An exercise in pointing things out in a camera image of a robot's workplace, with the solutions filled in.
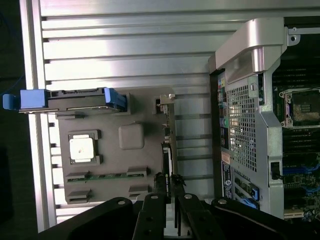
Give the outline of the green RAM stick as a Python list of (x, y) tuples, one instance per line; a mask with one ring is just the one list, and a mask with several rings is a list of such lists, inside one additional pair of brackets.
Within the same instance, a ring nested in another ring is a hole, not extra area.
[(144, 178), (146, 175), (144, 173), (134, 173), (127, 174), (122, 173), (108, 173), (108, 174), (90, 174), (87, 173), (82, 176), (75, 176), (68, 178), (67, 182), (87, 182), (87, 181), (98, 181), (98, 180), (117, 180), (117, 179), (126, 179), (126, 178)]

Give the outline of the grey parts rack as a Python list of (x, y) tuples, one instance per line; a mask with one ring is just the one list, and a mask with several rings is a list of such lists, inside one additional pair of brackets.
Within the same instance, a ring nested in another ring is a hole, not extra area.
[[(126, 112), (90, 110), (85, 115), (57, 115), (66, 203), (86, 204), (115, 197), (134, 198), (154, 189), (154, 177), (163, 170), (162, 124), (166, 117), (157, 104), (169, 87), (118, 90), (127, 97)], [(69, 140), (76, 135), (93, 139), (94, 157), (75, 163)], [(144, 173), (146, 177), (67, 182), (86, 174)]]

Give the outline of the silver CPU chip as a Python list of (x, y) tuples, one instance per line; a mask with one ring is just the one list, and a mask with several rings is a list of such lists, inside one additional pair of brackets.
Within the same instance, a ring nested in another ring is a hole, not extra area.
[(88, 135), (74, 135), (69, 140), (70, 158), (74, 163), (88, 163), (94, 156), (94, 140)]

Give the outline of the open black PC case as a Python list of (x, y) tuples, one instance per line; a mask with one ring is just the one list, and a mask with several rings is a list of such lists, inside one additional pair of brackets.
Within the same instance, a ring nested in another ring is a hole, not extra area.
[(278, 69), (320, 71), (320, 16), (249, 20), (208, 66), (215, 195), (285, 220), (272, 76)]

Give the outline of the green motherboard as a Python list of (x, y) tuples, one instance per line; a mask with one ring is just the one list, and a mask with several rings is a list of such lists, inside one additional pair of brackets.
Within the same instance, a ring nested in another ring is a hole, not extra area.
[[(313, 87), (320, 87), (320, 70), (314, 67), (283, 68), (273, 73), (273, 112), (280, 123), (284, 119), (284, 107), (279, 93)], [(282, 150), (285, 220), (292, 223), (320, 221), (320, 168), (311, 174), (301, 173), (302, 165), (320, 163), (320, 128), (282, 127)]]

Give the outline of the blue expansion slot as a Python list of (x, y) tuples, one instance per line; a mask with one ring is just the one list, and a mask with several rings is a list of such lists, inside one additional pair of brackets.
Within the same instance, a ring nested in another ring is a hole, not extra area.
[(300, 168), (300, 172), (302, 174), (311, 174), (315, 171), (317, 171), (320, 168), (320, 163), (317, 163), (315, 165), (302, 165)]

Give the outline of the hard disk in blue carrier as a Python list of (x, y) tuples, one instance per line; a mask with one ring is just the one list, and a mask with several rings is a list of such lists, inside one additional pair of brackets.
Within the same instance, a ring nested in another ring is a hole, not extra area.
[(128, 100), (114, 88), (82, 90), (22, 89), (19, 95), (4, 94), (2, 107), (23, 114), (84, 116), (88, 111), (126, 112)]

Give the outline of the CPU socket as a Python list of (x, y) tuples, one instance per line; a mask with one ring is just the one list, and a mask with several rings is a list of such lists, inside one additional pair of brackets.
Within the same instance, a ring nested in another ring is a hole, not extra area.
[(283, 120), (287, 129), (320, 128), (320, 86), (290, 88), (281, 91)]

